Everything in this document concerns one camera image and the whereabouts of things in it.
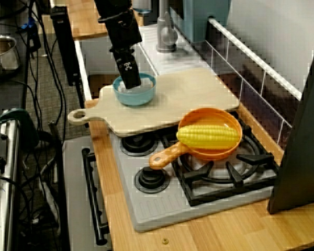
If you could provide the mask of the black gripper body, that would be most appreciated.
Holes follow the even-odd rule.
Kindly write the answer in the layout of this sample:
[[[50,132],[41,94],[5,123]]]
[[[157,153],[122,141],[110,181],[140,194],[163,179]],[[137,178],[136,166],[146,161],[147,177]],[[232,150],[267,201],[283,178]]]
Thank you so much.
[[[125,12],[117,18],[105,22],[108,36],[111,40],[115,59],[123,59],[131,47],[142,41],[138,23],[133,12]]]

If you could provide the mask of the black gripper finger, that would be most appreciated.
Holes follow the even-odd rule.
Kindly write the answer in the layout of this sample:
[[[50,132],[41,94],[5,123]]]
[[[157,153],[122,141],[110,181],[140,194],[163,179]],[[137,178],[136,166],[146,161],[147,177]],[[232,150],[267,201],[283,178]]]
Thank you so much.
[[[138,66],[134,56],[130,53],[115,53],[115,61],[126,89],[141,85]]]

